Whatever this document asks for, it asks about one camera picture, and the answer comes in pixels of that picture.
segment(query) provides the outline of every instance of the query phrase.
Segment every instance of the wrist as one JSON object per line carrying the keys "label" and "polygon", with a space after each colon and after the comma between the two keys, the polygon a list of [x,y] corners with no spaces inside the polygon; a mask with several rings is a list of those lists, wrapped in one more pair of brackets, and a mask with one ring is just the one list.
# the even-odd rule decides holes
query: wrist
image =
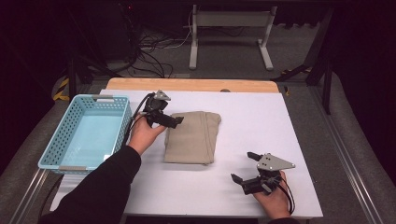
{"label": "wrist", "polygon": [[145,152],[145,149],[143,149],[139,144],[137,144],[135,141],[131,140],[128,144],[129,147],[133,148],[140,156]]}

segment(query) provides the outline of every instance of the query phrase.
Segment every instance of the white metal stand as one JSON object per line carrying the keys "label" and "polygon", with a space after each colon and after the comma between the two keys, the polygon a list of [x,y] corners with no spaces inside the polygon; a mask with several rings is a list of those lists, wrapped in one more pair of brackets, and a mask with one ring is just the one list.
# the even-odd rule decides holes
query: white metal stand
{"label": "white metal stand", "polygon": [[192,43],[190,54],[190,69],[197,67],[198,55],[198,26],[250,26],[263,27],[265,26],[265,35],[263,39],[259,39],[259,48],[262,52],[262,59],[264,60],[267,70],[273,70],[270,56],[267,50],[268,37],[271,32],[272,24],[276,14],[276,7],[272,7],[271,11],[258,12],[228,12],[228,11],[200,11],[194,5],[192,9]]}

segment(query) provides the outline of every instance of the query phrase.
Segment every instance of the black sleeve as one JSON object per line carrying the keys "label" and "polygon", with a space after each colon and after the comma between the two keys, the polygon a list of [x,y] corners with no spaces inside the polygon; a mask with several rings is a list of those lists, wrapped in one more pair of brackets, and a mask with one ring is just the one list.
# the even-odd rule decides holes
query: black sleeve
{"label": "black sleeve", "polygon": [[271,220],[268,224],[300,224],[300,222],[292,217],[283,217]]}
{"label": "black sleeve", "polygon": [[140,168],[140,155],[122,147],[61,199],[39,223],[120,223],[130,186]]}

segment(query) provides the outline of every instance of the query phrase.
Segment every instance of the wooden table edge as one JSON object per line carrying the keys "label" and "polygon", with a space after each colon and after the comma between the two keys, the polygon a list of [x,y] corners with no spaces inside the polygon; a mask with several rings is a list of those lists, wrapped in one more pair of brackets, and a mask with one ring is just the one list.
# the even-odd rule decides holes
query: wooden table edge
{"label": "wooden table edge", "polygon": [[279,92],[273,81],[244,79],[113,77],[107,90]]}

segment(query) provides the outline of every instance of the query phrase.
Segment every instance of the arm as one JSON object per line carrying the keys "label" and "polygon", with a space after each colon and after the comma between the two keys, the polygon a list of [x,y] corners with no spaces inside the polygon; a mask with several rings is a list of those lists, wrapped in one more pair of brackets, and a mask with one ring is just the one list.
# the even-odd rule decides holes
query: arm
{"label": "arm", "polygon": [[64,196],[58,208],[43,216],[39,223],[120,223],[130,185],[140,168],[140,155],[164,130],[163,126],[151,129],[146,118],[141,118],[135,124],[128,146],[87,175]]}
{"label": "arm", "polygon": [[[280,173],[286,181],[285,173],[282,171]],[[283,189],[287,189],[284,181],[280,185]],[[268,224],[299,224],[296,219],[290,217],[288,198],[279,188],[276,188],[270,195],[259,192],[254,193],[253,196],[260,203],[268,217],[272,219]]]}

